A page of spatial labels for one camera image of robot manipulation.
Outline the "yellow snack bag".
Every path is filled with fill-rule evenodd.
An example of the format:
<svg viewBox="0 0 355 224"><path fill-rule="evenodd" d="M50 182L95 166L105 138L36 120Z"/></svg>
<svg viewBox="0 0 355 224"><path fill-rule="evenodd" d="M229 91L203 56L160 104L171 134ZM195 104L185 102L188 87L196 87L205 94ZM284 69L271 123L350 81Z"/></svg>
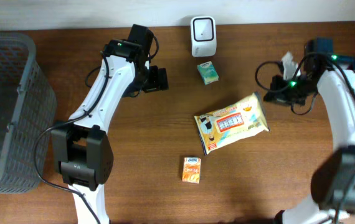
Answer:
<svg viewBox="0 0 355 224"><path fill-rule="evenodd" d="M258 92L225 108L197 115L194 120L205 155L270 130Z"/></svg>

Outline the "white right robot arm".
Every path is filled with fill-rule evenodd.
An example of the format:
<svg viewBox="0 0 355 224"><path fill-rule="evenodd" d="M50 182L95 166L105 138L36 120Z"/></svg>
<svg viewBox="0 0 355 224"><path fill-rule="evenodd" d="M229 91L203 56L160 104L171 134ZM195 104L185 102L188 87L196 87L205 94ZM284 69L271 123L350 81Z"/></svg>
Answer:
<svg viewBox="0 0 355 224"><path fill-rule="evenodd" d="M274 223L341 223L355 215L355 57L336 54L328 38L309 40L299 63L286 54L275 61L264 101L294 108L321 96L333 135L333 153L311 178L311 193Z"/></svg>

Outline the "orange tissue pack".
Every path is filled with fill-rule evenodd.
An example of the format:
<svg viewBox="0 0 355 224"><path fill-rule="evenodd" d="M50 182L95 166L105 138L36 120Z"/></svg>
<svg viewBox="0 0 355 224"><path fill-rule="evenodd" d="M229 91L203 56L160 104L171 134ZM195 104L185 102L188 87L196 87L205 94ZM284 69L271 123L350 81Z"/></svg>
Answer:
<svg viewBox="0 0 355 224"><path fill-rule="evenodd" d="M198 184L201 176L201 159L199 157L185 157L182 169L182 181Z"/></svg>

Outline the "grey plastic basket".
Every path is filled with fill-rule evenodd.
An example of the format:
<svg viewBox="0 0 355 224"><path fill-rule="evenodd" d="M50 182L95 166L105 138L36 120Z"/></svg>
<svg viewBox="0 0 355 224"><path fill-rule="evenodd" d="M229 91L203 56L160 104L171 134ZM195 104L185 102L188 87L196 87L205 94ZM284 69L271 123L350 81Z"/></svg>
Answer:
<svg viewBox="0 0 355 224"><path fill-rule="evenodd" d="M49 137L34 142L52 125L55 92L36 61L27 35L0 32L0 194L36 188L43 172Z"/></svg>

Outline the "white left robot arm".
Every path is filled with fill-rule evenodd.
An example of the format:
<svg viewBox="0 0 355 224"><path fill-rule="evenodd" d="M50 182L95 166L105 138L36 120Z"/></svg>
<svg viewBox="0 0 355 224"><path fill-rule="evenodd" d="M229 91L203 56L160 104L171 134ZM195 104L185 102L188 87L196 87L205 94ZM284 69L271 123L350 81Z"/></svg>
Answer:
<svg viewBox="0 0 355 224"><path fill-rule="evenodd" d="M134 24L127 39L112 39L100 52L102 64L88 95L66 121L43 130L34 149L50 135L55 171L64 186L39 179L73 195L79 223L110 223L105 206L105 183L113 167L108 139L111 119L120 100L140 93L168 90L165 68L151 64L151 46L159 42L149 27Z"/></svg>

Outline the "green tissue pack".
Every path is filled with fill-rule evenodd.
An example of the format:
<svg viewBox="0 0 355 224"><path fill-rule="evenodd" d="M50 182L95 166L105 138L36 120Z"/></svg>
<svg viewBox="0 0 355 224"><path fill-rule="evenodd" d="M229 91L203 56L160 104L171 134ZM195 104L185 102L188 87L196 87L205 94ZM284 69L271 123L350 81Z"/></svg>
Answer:
<svg viewBox="0 0 355 224"><path fill-rule="evenodd" d="M197 69L205 85L217 82L219 80L219 76L211 61L198 65Z"/></svg>

